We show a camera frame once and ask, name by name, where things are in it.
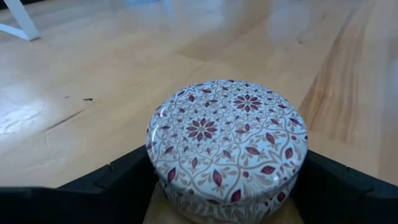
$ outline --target white tin with red pattern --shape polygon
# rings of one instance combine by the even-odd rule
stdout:
[[[303,119],[245,81],[191,85],[156,109],[148,155],[168,199],[199,223],[259,223],[282,205],[307,153]]]

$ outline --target wooden floor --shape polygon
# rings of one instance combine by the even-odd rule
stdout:
[[[48,0],[27,10],[41,39],[0,33],[0,185],[87,174],[143,145],[167,96],[220,78],[284,95],[311,150],[398,185],[396,0]],[[15,25],[7,11],[0,22]],[[154,200],[161,212],[164,198]],[[299,222],[291,202],[283,209],[276,223]]]

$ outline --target red leaf motif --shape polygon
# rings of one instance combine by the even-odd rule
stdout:
[[[212,138],[212,135],[210,133],[208,133],[207,131],[205,131],[204,134],[205,134],[206,138],[210,138],[210,139]]]
[[[197,140],[198,140],[198,141],[201,141],[202,139],[203,139],[203,134],[202,134],[202,133],[199,133],[198,136],[197,136]]]
[[[219,205],[220,204],[216,200],[213,200],[213,199],[208,199],[207,201],[212,203],[213,205]]]
[[[245,129],[246,131],[249,131],[249,130],[250,130],[250,125],[249,125],[249,124],[245,124],[245,125],[244,125],[244,129]]]
[[[278,199],[278,202],[282,202],[286,198],[286,194],[281,192],[276,198]]]
[[[231,202],[238,202],[241,199],[241,189],[235,191],[231,196]]]
[[[194,131],[188,135],[188,137],[195,137],[198,134],[197,131]]]
[[[166,151],[164,151],[164,154],[168,154],[168,153],[170,153],[170,152],[172,152],[173,151],[173,146],[172,147],[168,147],[167,149],[166,149]]]
[[[196,128],[196,127],[194,127],[194,126],[190,126],[190,127],[187,127],[187,130],[188,131],[196,131],[198,128]]]
[[[257,106],[254,106],[254,105],[250,105],[250,107],[251,107],[253,110],[258,110],[258,109],[259,109]]]
[[[301,125],[299,121],[294,118],[289,118],[295,125]]]
[[[217,131],[216,128],[208,128],[208,129],[206,129],[206,130],[209,131],[209,132],[215,132],[215,131]]]
[[[271,144],[275,144],[275,138],[274,138],[271,134],[267,133],[267,134],[266,134],[266,139],[267,139],[269,142],[271,142]]]
[[[192,121],[192,124],[193,124],[194,126],[196,126],[196,127],[200,127],[200,124],[199,124],[198,121]]]
[[[223,155],[227,158],[231,158],[231,153],[229,153],[228,151],[223,150]]]
[[[221,174],[217,170],[213,171],[213,180],[214,180],[214,183],[216,183],[217,186],[221,187],[221,184],[223,182],[223,178],[222,178]]]
[[[167,181],[170,183],[171,181],[173,181],[174,177],[175,177],[175,167],[171,169],[167,174]]]
[[[198,165],[198,159],[196,157],[192,159],[191,165],[192,168],[196,168],[196,166]]]
[[[206,124],[206,119],[205,119],[205,118],[202,118],[202,119],[200,120],[200,125],[204,126],[205,124]]]
[[[265,174],[271,174],[274,172],[274,170],[275,170],[275,167],[265,166],[264,168],[261,169],[261,172],[265,173]]]
[[[286,159],[290,159],[293,156],[293,150],[291,147],[286,149],[285,156],[286,156]]]
[[[244,130],[242,130],[242,129],[236,130],[235,132],[238,133],[238,134],[246,133],[246,132],[245,132]]]
[[[149,149],[152,149],[155,145],[156,145],[156,142],[150,142],[150,143],[148,143],[148,145],[147,145],[147,149],[148,149],[148,150],[149,150]]]
[[[208,128],[208,127],[212,126],[213,124],[214,124],[214,121],[207,122],[207,124],[205,125],[205,128]]]
[[[275,119],[271,119],[271,122],[276,124],[276,125],[279,125],[279,122],[277,120],[275,120]]]
[[[252,155],[259,155],[260,152],[255,147],[246,147],[248,153]]]

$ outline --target white chair leg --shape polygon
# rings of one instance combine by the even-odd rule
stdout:
[[[7,32],[25,40],[34,40],[39,38],[39,32],[35,24],[29,17],[20,0],[4,0],[12,15],[15,17],[22,29],[0,24],[0,31]]]

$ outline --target hardwood floor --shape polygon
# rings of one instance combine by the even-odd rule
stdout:
[[[27,10],[41,39],[0,33],[0,185],[87,174],[143,145],[167,96],[220,78],[284,95],[311,150],[398,185],[396,0],[48,0]],[[7,11],[0,22],[16,25]],[[291,202],[278,213],[275,223],[299,222]]]

